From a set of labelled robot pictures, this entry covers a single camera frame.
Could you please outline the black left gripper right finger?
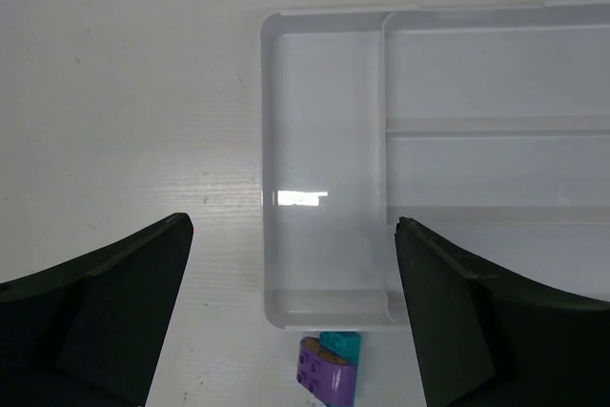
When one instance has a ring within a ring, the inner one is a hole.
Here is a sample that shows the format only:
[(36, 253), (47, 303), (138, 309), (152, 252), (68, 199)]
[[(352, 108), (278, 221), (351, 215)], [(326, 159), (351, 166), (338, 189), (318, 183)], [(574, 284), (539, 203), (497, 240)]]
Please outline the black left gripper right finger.
[(518, 275), (412, 218), (396, 257), (430, 406), (605, 406), (609, 305)]

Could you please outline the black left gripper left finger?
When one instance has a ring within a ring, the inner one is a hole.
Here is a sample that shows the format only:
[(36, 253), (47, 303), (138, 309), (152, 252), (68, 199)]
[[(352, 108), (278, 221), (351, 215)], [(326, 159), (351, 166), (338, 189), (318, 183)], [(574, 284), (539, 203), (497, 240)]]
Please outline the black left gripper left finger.
[(145, 405), (192, 241), (171, 214), (2, 283), (2, 405)]

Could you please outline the teal lego brick front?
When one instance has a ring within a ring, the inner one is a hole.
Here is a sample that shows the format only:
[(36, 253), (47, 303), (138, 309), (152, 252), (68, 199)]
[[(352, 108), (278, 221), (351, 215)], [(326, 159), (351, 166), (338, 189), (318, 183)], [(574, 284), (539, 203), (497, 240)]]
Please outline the teal lego brick front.
[(357, 332), (321, 332), (322, 346), (357, 366), (360, 357), (361, 335)]

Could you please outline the purple lego brick front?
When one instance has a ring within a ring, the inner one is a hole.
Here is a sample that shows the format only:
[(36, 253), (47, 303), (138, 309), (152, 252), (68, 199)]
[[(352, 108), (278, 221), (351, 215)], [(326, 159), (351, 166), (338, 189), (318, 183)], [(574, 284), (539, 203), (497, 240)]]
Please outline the purple lego brick front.
[(296, 381), (325, 406), (353, 406), (358, 365), (322, 346), (318, 337), (299, 342)]

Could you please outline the white divided plastic tray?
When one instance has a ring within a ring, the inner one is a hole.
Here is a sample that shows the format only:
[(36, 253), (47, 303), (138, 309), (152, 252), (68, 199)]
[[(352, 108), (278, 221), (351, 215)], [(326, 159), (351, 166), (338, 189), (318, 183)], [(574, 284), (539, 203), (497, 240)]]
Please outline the white divided plastic tray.
[(260, 29), (263, 307), (288, 331), (408, 316), (411, 217), (609, 296), (609, 5), (283, 11)]

